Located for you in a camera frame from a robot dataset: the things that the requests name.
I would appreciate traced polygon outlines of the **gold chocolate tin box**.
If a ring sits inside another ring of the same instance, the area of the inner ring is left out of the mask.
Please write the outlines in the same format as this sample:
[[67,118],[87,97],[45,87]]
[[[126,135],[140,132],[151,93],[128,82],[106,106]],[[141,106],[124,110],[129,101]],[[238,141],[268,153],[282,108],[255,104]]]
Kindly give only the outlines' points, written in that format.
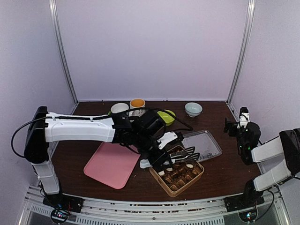
[[[167,153],[175,153],[183,149],[182,146],[177,145]],[[159,176],[159,172],[156,172],[152,167],[149,171],[170,197],[176,197],[201,178],[204,167],[198,161],[193,161],[175,163],[172,167],[165,168],[163,170],[165,172],[164,176]]]

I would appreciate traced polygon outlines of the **white metal tongs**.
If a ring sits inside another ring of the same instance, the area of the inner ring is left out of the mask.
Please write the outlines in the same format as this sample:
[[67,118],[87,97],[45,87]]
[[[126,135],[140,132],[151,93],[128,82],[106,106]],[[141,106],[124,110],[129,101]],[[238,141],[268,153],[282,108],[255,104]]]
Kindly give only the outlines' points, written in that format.
[[200,153],[195,151],[195,146],[188,147],[175,153],[169,154],[170,160],[166,160],[162,166],[172,166],[175,163],[185,163],[197,161]]

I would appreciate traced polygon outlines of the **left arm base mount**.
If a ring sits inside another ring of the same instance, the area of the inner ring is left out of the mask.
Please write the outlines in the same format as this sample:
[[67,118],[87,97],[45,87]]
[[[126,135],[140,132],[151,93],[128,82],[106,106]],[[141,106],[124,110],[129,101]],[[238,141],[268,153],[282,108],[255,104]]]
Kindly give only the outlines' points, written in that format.
[[45,195],[43,204],[67,212],[80,213],[84,200],[80,197],[74,197],[64,194]]

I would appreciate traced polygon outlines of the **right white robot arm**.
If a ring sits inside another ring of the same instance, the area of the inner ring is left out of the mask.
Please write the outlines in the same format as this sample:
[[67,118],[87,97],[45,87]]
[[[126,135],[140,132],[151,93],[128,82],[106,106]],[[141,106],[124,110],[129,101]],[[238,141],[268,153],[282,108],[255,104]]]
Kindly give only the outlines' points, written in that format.
[[277,166],[247,181],[243,194],[239,196],[243,206],[250,207],[265,190],[294,178],[300,172],[299,128],[281,131],[279,136],[260,144],[260,127],[243,113],[238,122],[225,119],[224,132],[236,138],[238,154],[246,165],[261,163],[279,155],[284,156]]

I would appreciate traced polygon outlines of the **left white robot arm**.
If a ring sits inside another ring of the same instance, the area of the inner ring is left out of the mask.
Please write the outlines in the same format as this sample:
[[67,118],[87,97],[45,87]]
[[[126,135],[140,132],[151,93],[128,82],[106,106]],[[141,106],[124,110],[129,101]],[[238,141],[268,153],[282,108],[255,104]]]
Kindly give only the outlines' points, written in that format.
[[109,115],[74,116],[48,112],[46,106],[41,106],[33,120],[20,126],[28,127],[28,131],[23,155],[18,156],[32,164],[45,197],[57,208],[63,208],[68,201],[49,159],[49,143],[79,140],[134,146],[152,167],[161,169],[173,164],[165,146],[178,136],[166,130],[166,123],[157,112],[150,108],[142,116],[134,116],[129,109]]

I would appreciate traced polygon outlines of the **bear print tin lid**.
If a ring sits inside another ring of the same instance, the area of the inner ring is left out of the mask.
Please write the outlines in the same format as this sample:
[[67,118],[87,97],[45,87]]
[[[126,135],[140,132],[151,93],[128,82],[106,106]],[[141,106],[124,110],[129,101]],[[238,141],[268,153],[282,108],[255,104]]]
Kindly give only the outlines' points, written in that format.
[[195,152],[200,153],[198,162],[207,161],[222,154],[219,144],[208,130],[185,134],[182,145],[184,148],[195,147]]

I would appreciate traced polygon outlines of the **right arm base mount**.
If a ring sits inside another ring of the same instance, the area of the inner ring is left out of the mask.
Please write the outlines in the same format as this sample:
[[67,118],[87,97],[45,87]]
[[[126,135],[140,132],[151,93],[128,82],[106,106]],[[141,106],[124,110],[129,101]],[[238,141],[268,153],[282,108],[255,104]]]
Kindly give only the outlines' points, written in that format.
[[224,199],[227,212],[236,210],[243,210],[246,208],[254,207],[255,205],[263,204],[264,198],[262,196],[255,197],[254,199],[246,198],[243,194],[226,197]]

